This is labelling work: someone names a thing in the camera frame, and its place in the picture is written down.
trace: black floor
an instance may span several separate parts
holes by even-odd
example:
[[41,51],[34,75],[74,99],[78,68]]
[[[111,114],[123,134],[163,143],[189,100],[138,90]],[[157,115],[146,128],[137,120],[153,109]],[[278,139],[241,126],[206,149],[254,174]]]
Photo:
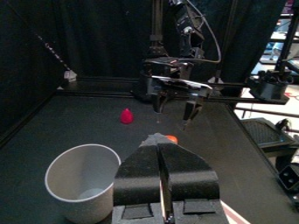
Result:
[[[119,121],[126,108],[135,114],[129,125]],[[274,169],[229,107],[206,103],[186,130],[183,109],[183,101],[167,104],[158,123],[153,106],[135,99],[54,96],[0,150],[0,223],[70,223],[45,188],[53,160],[81,144],[105,144],[125,160],[157,132],[178,136],[206,159],[219,175],[222,200],[251,223],[298,223]]]

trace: red object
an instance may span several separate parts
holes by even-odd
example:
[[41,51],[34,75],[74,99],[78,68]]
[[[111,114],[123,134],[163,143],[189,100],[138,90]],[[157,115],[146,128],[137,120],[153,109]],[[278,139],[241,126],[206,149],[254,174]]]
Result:
[[134,114],[129,108],[126,108],[121,114],[121,122],[125,124],[130,124],[135,120]]

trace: white paper cup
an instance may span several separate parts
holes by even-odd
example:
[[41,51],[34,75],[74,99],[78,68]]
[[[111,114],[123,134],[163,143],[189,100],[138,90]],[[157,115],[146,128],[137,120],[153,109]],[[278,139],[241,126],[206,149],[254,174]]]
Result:
[[94,224],[111,213],[119,165],[118,154],[101,144],[81,145],[53,161],[45,184],[70,221]]

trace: black wall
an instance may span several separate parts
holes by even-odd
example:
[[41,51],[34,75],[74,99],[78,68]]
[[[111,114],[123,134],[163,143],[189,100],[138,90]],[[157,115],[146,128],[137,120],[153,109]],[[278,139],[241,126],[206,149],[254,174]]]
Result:
[[[193,0],[210,22],[221,46],[226,37],[229,0]],[[286,0],[235,1],[237,14],[223,51],[223,64],[203,63],[191,79],[209,80],[222,70],[225,81],[245,81],[265,51]],[[138,78],[150,45],[151,0],[10,1],[30,26],[54,46],[79,76]],[[165,46],[178,56],[179,37],[165,0]],[[206,58],[218,58],[205,30]],[[31,29],[0,2],[0,136],[54,92],[65,68]]]
[[[10,1],[23,18],[59,48],[53,1]],[[47,52],[31,29],[0,2],[0,136],[55,91],[63,66]]]

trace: small orange ball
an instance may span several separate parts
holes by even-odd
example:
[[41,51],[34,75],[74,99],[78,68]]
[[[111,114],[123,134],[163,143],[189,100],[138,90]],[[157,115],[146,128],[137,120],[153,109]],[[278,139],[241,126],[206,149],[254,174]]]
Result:
[[177,138],[177,136],[166,136],[166,137],[178,144],[178,138]]

